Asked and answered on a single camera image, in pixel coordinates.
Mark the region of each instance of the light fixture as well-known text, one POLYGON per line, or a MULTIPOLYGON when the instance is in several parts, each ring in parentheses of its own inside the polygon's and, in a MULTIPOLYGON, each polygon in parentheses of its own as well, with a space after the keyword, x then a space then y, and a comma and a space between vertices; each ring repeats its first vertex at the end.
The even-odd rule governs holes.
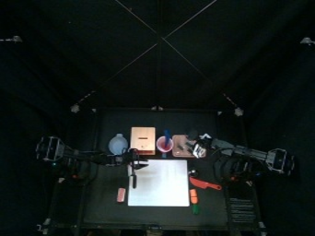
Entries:
POLYGON ((12 39, 0 39, 0 41, 14 41, 14 42, 23 42, 23 39, 21 36, 14 36, 12 39))
POLYGON ((301 41, 301 43, 303 43, 303 44, 309 44, 309 46, 310 46, 311 43, 315 44, 315 41, 313 41, 309 37, 306 37, 306 38, 301 41))

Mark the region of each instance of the black enclosure wall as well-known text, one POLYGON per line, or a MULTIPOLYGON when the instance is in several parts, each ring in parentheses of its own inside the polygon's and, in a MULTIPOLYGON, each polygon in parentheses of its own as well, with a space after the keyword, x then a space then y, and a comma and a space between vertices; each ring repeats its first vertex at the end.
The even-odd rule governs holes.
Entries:
POLYGON ((258 182, 274 235, 315 231, 314 1, 2 1, 0 234, 34 235, 53 176, 41 137, 98 107, 245 110, 249 146, 285 148, 258 182), (23 42, 10 39, 21 36, 23 42))

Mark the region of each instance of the cardboard box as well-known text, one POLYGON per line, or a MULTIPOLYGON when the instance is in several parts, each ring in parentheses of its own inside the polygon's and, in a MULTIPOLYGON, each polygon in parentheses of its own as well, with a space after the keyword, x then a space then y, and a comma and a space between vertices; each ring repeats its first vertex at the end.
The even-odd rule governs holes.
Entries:
POLYGON ((131 140, 139 155, 155 155, 155 127, 133 127, 131 140))

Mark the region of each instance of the white rectangular card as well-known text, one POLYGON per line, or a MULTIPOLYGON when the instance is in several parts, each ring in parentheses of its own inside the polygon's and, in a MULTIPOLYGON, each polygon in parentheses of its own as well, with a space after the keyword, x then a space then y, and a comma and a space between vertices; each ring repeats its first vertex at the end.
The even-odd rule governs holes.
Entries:
POLYGON ((150 159, 149 167, 130 177, 129 206, 189 207, 189 175, 186 159, 150 159))

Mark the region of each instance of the clear plastic cup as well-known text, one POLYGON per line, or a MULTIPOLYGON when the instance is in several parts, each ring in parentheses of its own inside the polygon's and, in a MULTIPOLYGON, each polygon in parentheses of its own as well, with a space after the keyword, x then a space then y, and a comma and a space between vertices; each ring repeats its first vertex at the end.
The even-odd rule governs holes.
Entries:
POLYGON ((157 140, 157 147, 161 152, 167 153, 173 148, 174 148, 174 142, 173 139, 169 139, 169 143, 166 146, 166 137, 161 136, 159 139, 157 140))

